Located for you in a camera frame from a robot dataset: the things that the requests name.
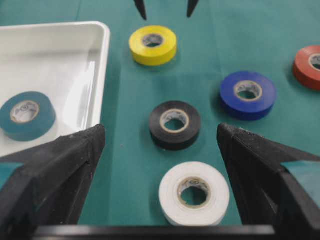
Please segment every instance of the yellow tape roll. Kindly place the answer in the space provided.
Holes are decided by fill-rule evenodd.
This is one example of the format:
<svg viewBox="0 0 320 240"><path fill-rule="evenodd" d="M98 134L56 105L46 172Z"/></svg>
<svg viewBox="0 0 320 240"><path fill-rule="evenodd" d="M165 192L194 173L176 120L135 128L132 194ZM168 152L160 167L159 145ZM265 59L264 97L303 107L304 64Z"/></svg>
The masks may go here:
<svg viewBox="0 0 320 240"><path fill-rule="evenodd" d="M176 55L177 37L164 26L145 26L131 35L129 46L137 63L158 66Z"/></svg>

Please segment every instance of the white tape roll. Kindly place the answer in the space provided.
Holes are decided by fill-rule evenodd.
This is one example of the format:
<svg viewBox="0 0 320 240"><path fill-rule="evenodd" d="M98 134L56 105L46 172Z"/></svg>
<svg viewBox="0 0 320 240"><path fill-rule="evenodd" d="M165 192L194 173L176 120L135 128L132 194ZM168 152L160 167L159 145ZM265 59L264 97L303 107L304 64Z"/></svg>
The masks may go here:
<svg viewBox="0 0 320 240"><path fill-rule="evenodd" d="M182 192L190 187L203 190L206 200L188 205ZM173 167L163 177L159 199L166 219L175 226L215 226L224 218L229 205L229 188L214 167L202 162L185 162Z"/></svg>

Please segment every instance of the green tablecloth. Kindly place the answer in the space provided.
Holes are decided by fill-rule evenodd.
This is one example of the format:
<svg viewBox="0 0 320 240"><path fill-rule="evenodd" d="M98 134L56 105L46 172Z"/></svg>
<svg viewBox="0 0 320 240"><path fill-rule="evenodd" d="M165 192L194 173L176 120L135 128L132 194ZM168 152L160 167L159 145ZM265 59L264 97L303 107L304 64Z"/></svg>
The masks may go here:
<svg viewBox="0 0 320 240"><path fill-rule="evenodd" d="M320 43L318 0L201 0L191 18L186 0L145 0L143 21L132 0L0 0L0 25L100 21L111 30L101 122L107 146L84 205L80 224L167 225L158 189L164 174L186 161L200 161L228 175L217 140L227 122L267 138L320 154L320 94L292 75L296 52ZM136 64L130 35L146 25L175 32L178 52L159 67ZM218 103L219 86L235 71L271 79L278 98L258 121L235 120ZM148 118L159 104L185 101L197 108L202 129L188 149L156 147ZM223 225L240 224L233 194Z"/></svg>
<svg viewBox="0 0 320 240"><path fill-rule="evenodd" d="M320 162L300 160L283 162L282 165L294 176L320 208Z"/></svg>

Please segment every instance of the black tape roll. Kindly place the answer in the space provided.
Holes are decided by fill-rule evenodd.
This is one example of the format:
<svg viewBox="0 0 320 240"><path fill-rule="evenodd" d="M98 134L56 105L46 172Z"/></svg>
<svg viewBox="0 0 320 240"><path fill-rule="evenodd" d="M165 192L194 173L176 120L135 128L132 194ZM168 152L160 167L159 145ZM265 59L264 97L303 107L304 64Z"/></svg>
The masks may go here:
<svg viewBox="0 0 320 240"><path fill-rule="evenodd" d="M184 126L170 130L165 124L172 119L180 120ZM182 101L167 101L151 113L149 129L155 144L168 150L181 150L191 146L197 139L201 127L198 111Z"/></svg>

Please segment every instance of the teal tape roll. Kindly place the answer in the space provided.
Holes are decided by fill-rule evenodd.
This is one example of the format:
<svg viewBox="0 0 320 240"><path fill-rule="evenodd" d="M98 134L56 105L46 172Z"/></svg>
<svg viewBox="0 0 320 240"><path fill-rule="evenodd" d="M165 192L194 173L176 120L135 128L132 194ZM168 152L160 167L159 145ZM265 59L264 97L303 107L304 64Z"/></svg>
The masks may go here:
<svg viewBox="0 0 320 240"><path fill-rule="evenodd" d="M36 91L18 94L0 109L0 127L16 141L31 141L44 135L56 120L49 98Z"/></svg>

